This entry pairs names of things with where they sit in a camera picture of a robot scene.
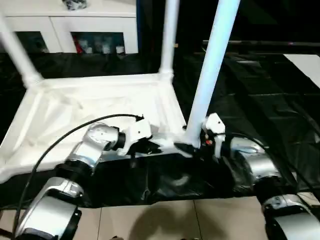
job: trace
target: white frame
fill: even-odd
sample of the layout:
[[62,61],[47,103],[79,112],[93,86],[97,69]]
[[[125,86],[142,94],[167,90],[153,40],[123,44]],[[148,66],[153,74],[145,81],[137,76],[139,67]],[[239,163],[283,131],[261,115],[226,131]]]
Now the white frame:
[[15,32],[40,32],[50,53],[61,53],[62,48],[48,16],[8,16],[6,21]]
[[[105,111],[106,108],[109,108],[108,115],[123,113],[119,111],[125,111],[127,108],[119,102],[127,96],[130,96],[131,98],[127,99],[134,103],[128,102],[133,107],[132,112],[126,113],[145,114],[151,124],[152,121],[160,123],[152,141],[162,146],[165,154],[179,152],[174,146],[178,141],[199,147],[201,124],[207,114],[239,3],[240,0],[219,0],[186,132],[182,130],[185,120],[172,86],[179,0],[166,1],[161,67],[159,73],[155,74],[44,81],[35,70],[17,36],[10,31],[0,15],[0,39],[28,88],[0,146],[0,183],[12,175],[30,172],[44,150],[57,136],[61,136],[61,131],[65,133],[83,121],[86,122],[88,114],[101,117],[99,115],[104,115],[104,112],[100,111]],[[79,29],[79,21],[71,23],[74,24],[74,29]],[[110,103],[111,108],[105,106],[106,103]],[[120,123],[120,120],[116,120],[111,126],[119,126]],[[73,141],[78,142],[79,138],[73,136]],[[75,143],[70,146],[62,142],[56,146],[45,157],[39,170],[52,169],[62,163]],[[116,159],[114,153],[108,153],[109,161]]]
[[76,53],[71,32],[123,33],[126,54],[138,53],[137,19],[135,17],[51,17],[64,53]]

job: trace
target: black cable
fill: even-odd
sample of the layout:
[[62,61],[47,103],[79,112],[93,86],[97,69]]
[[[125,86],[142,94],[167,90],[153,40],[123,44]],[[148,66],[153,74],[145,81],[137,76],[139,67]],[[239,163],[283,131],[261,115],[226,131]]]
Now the black cable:
[[22,191],[22,194],[21,194],[21,197],[20,197],[20,200],[19,200],[19,204],[18,204],[18,207],[16,209],[16,212],[15,212],[15,216],[14,216],[14,221],[13,221],[13,228],[12,228],[12,237],[14,238],[14,235],[15,235],[15,232],[17,230],[17,227],[18,227],[18,223],[19,223],[19,218],[20,218],[20,212],[21,212],[21,209],[22,209],[22,205],[23,205],[23,202],[24,202],[24,198],[27,194],[27,191],[28,191],[28,188],[30,186],[30,183],[33,179],[33,176],[35,175],[36,171],[37,171],[37,168],[38,166],[40,165],[41,161],[45,158],[45,156],[56,146],[58,145],[63,139],[65,139],[67,136],[69,136],[70,134],[78,131],[79,129],[85,127],[85,126],[88,126],[90,124],[93,124],[95,122],[98,122],[98,121],[101,121],[101,120],[104,120],[104,119],[110,119],[110,118],[116,118],[116,117],[131,117],[131,118],[135,118],[137,121],[138,120],[141,120],[143,119],[143,117],[141,116],[138,116],[138,115],[133,115],[133,114],[113,114],[113,115],[108,115],[108,116],[102,116],[102,117],[99,117],[99,118],[96,118],[94,120],[91,120],[91,121],[88,121],[86,123],[83,123],[77,127],[75,127],[74,129],[68,131],[66,134],[64,134],[63,136],[61,136],[58,140],[56,140],[51,146],[49,146],[47,148],[47,150],[42,154],[42,156],[39,158],[39,160],[36,162],[36,164],[33,166],[33,169],[29,175],[29,178],[24,186],[24,189]]
[[[262,143],[260,143],[258,140],[255,138],[248,136],[246,134],[242,133],[237,133],[237,132],[223,132],[223,133],[214,133],[213,136],[220,136],[220,135],[225,135],[225,136],[230,136],[230,137],[238,137],[238,138],[245,138],[249,139],[250,141],[254,142],[255,144],[259,145],[267,154],[269,154],[271,157],[273,154],[271,154],[270,149],[266,148]],[[301,178],[301,180],[307,185],[307,187],[310,189],[310,191],[313,193],[314,197],[320,202],[320,196],[316,193],[315,188],[307,181],[307,179],[303,176],[303,174],[287,159],[284,157],[280,158],[285,164],[289,166],[292,170],[296,172],[296,174]]]

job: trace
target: white cabinet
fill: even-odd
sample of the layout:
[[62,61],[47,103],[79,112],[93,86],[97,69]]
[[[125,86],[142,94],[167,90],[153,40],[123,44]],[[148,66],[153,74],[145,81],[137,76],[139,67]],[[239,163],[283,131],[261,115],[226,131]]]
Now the white cabinet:
[[25,39],[32,36],[31,43],[42,38],[50,53],[76,53],[81,34],[112,38],[113,47],[122,45],[125,53],[137,53],[136,9],[136,0],[88,0],[87,8],[74,11],[62,0],[0,0],[0,11],[12,30],[24,32]]
[[6,18],[12,31],[15,31],[22,44],[28,45],[26,41],[33,41],[39,44],[39,48],[46,48],[50,53],[62,52],[55,30],[47,16],[10,16]]
[[138,52],[137,22],[133,17],[51,17],[57,38],[64,53],[76,53],[72,33],[122,33],[127,54]]

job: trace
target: glass cabinet door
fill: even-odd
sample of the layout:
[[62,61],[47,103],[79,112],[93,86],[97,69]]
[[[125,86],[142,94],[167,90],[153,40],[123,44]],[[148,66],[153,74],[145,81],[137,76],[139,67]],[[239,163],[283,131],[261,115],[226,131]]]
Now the glass cabinet door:
[[[19,38],[22,46],[27,53],[48,53],[49,50],[39,31],[16,31],[15,34]],[[0,45],[0,52],[5,53],[3,45]]]
[[71,32],[77,53],[124,54],[122,32]]

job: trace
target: black plastic sheet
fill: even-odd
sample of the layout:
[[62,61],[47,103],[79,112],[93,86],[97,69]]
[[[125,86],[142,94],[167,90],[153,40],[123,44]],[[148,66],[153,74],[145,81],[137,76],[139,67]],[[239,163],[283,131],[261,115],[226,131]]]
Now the black plastic sheet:
[[[187,120],[192,107],[203,55],[175,55],[173,86]],[[0,56],[2,101],[14,99],[18,107],[24,90],[7,56]],[[77,54],[33,55],[45,78],[85,77],[156,72],[159,58]],[[8,86],[14,87],[11,92]],[[208,114],[217,112],[228,131],[261,140],[272,152],[293,163],[307,180],[320,188],[319,133],[320,89],[283,55],[226,55]],[[15,110],[1,125],[8,128]],[[158,201],[230,198],[252,195],[240,162],[224,159],[216,165],[178,154],[99,164],[90,182],[84,207],[143,205]],[[53,171],[39,172],[26,198],[32,199]],[[14,208],[28,175],[12,177],[0,185],[0,207]],[[298,188],[307,190],[298,178]]]

